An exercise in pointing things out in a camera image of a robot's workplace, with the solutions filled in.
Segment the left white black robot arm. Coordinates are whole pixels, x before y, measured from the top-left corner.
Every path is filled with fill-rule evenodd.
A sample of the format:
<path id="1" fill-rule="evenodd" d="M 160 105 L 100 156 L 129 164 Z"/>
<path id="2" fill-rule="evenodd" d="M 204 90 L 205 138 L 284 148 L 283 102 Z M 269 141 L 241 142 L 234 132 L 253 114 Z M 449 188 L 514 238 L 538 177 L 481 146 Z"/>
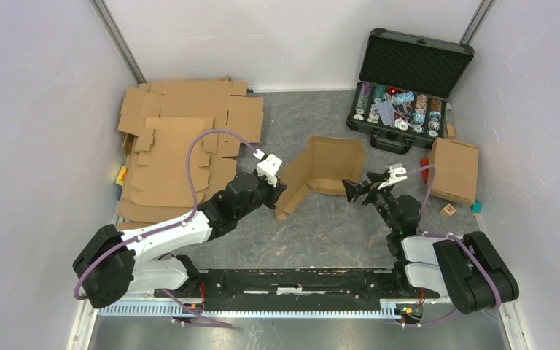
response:
<path id="1" fill-rule="evenodd" d="M 243 172 L 180 217 L 123 231 L 114 224 L 100 227 L 72 264 L 78 278 L 75 298 L 100 309 L 126 295 L 155 289 L 193 296 L 200 287 L 193 264 L 176 257 L 161 262 L 160 256 L 219 238 L 261 206 L 274 209 L 286 188 L 281 181 L 270 184 L 263 175 Z"/>

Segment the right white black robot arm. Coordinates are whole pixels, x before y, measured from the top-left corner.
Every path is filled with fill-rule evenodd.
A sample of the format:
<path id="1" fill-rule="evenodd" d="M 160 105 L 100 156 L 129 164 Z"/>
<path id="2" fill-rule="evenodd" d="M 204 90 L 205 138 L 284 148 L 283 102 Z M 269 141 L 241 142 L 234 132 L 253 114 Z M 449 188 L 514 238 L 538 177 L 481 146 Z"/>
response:
<path id="1" fill-rule="evenodd" d="M 369 172 L 363 182 L 342 179 L 348 202 L 362 198 L 373 206 L 389 229 L 388 249 L 397 263 L 392 289 L 409 298 L 421 288 L 449 298 L 462 314 L 497 309 L 520 296 L 516 278 L 482 231 L 464 235 L 423 230 L 424 207 L 411 195 L 394 196 L 394 186 L 406 180 L 403 166 Z"/>

